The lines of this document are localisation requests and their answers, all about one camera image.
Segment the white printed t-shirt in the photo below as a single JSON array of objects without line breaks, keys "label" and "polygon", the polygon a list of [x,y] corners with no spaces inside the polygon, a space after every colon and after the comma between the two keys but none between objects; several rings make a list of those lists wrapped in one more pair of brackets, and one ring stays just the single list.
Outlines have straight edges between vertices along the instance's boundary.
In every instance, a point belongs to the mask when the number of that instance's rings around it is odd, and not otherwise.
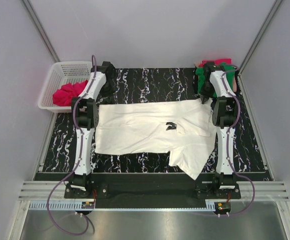
[{"label": "white printed t-shirt", "polygon": [[169,153],[195,180],[215,148],[212,101],[200,99],[102,104],[95,133],[95,151],[104,155]]}]

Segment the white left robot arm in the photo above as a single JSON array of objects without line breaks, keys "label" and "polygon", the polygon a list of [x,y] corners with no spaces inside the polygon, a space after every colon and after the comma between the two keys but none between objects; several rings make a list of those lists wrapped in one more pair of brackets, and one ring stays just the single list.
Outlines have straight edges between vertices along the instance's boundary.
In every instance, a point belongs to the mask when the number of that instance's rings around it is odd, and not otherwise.
[{"label": "white left robot arm", "polygon": [[93,66],[90,78],[78,97],[71,101],[71,111],[76,132],[76,153],[70,187],[83,192],[91,191],[91,144],[98,125],[99,115],[96,100],[99,95],[106,98],[114,90],[109,82],[115,76],[115,67],[109,61]]}]

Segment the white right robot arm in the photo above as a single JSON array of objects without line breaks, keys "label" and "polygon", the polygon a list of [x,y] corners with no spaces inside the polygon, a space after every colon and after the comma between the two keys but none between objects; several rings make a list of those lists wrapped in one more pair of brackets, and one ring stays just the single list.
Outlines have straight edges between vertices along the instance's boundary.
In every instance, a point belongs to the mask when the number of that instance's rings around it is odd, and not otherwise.
[{"label": "white right robot arm", "polygon": [[233,165],[235,125],[240,114],[240,104],[227,80],[228,71],[224,65],[208,61],[203,65],[204,83],[198,90],[201,102],[205,104],[217,95],[212,113],[212,123],[218,138],[218,162],[213,177],[215,191],[233,190],[236,177]]}]

